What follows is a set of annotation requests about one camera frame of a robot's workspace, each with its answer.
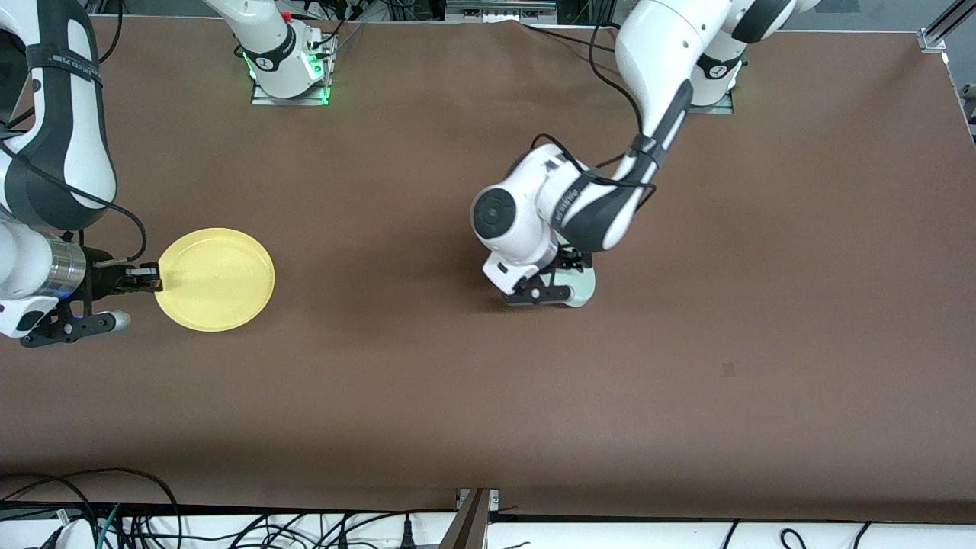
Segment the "aluminium profile beam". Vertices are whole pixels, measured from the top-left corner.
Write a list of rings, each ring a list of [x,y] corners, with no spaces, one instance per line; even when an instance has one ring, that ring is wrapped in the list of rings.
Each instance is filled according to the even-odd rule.
[[[437,549],[486,549],[489,519],[500,499],[496,489],[459,489],[459,508]]]

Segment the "yellow plastic plate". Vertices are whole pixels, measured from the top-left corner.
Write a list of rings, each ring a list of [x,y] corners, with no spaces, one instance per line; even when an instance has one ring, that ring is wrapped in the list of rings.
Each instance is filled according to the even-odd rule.
[[[208,228],[185,234],[160,256],[161,311],[179,326],[224,332],[244,326],[268,305],[275,265],[247,233]]]

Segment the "aluminium frame corner bracket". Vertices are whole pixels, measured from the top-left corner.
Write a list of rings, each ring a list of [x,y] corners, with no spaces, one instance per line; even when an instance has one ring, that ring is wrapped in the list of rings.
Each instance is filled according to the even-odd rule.
[[[917,31],[918,46],[923,53],[941,53],[946,49],[948,35],[959,29],[973,14],[976,14],[976,0],[952,0],[945,10],[934,18],[927,27]]]

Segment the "grey metal rail bracket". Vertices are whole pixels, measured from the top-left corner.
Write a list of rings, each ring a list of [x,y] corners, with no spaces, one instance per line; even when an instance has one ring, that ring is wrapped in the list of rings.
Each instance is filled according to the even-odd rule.
[[[558,24],[557,0],[445,0],[446,22]]]

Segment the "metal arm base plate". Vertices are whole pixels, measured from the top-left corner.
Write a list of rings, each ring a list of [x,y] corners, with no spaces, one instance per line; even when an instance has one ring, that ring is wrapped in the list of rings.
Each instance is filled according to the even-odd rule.
[[[693,84],[690,114],[732,114],[734,104],[730,85],[721,80],[703,80]]]
[[[244,49],[253,80],[254,105],[327,105],[330,103],[335,41],[304,43],[291,38],[271,51]]]

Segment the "white lower shelf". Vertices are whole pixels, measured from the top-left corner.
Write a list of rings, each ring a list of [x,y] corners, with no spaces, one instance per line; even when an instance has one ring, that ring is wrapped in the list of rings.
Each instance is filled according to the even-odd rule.
[[[339,542],[338,514],[190,515],[140,520],[126,537],[100,532],[80,518],[18,513],[0,521],[0,549],[398,549],[403,518],[355,515]],[[976,549],[976,525],[878,522],[495,522],[486,549]]]

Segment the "pale green plastic plate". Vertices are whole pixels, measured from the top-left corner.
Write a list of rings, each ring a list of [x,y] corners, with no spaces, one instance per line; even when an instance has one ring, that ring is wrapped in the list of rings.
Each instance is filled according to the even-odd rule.
[[[557,271],[554,276],[555,284],[569,285],[573,289],[573,299],[568,303],[568,307],[581,308],[589,302],[596,290],[596,272],[592,270],[584,272]]]

